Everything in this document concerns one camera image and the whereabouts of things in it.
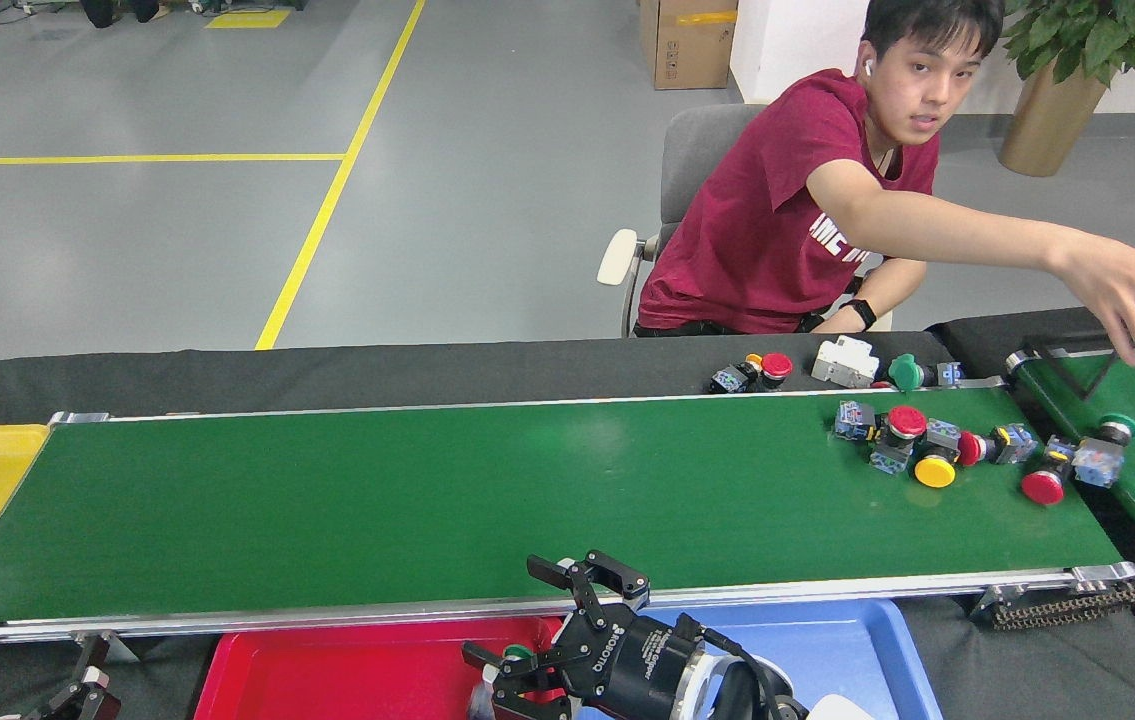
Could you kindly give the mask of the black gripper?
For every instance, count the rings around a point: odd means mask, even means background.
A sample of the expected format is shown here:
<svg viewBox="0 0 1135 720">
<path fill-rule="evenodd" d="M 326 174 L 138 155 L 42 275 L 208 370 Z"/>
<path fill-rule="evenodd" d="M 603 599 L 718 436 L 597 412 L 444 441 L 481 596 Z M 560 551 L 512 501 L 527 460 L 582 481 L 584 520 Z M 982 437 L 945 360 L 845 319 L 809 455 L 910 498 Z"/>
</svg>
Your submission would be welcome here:
<svg viewBox="0 0 1135 720">
<path fill-rule="evenodd" d="M 562 626 L 562 650 L 570 656 L 562 665 L 564 689 L 549 667 L 507 673 L 506 665 L 540 660 L 526 644 L 507 644 L 497 653 L 465 643 L 463 661 L 480 671 L 466 719 L 568 719 L 568 696 L 617 719 L 690 719 L 698 708 L 696 693 L 705 687 L 698 675 L 701 644 L 681 637 L 669 623 L 636 614 L 649 601 L 646 575 L 600 550 L 587 551 L 585 560 L 566 559 L 566 564 L 532 553 L 527 574 L 570 592 L 579 610 Z M 602 606 L 594 585 L 616 592 L 627 606 Z"/>
</svg>

